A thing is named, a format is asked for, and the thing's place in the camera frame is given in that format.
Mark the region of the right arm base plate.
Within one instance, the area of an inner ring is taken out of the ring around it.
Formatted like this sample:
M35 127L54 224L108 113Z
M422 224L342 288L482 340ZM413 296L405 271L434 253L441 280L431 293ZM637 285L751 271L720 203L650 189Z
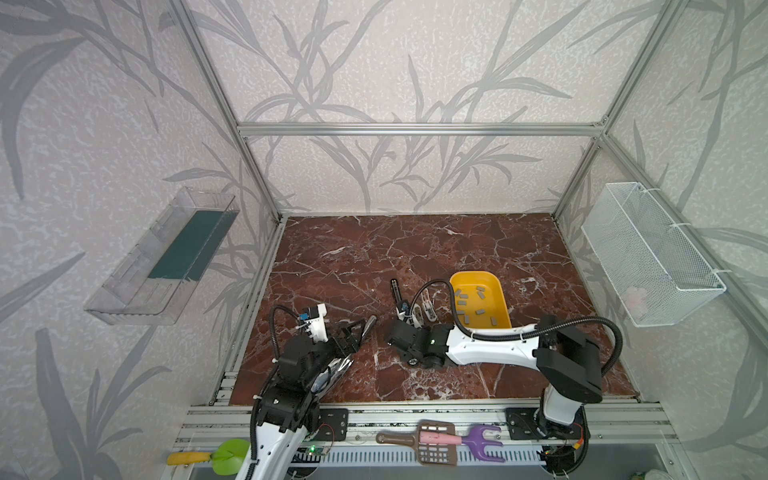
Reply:
M574 422L568 425L539 419L539 409L533 407L506 408L504 414L511 440L576 442L583 436L583 407L576 412Z

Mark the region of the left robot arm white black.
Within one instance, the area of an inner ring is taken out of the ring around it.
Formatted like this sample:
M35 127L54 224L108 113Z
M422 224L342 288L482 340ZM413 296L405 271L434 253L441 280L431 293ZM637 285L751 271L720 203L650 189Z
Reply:
M250 445L238 479L282 479L300 444L318 430L320 401L352 364L335 343L290 339L250 417Z

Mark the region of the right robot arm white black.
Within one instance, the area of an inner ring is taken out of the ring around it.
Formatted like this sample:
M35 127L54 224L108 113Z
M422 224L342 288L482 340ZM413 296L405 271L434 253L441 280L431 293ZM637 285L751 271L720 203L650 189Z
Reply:
M535 415L540 436L571 427L583 406L603 400L600 346L574 321L558 324L554 316L545 316L500 334L455 324L416 327L397 321L386 340L412 367L488 363L539 372L548 382Z

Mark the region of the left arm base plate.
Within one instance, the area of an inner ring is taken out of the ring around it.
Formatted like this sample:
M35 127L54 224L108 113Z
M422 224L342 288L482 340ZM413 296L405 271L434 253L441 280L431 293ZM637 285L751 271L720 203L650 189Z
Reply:
M314 442L344 441L349 425L349 410L346 408L321 408L317 429L310 439Z

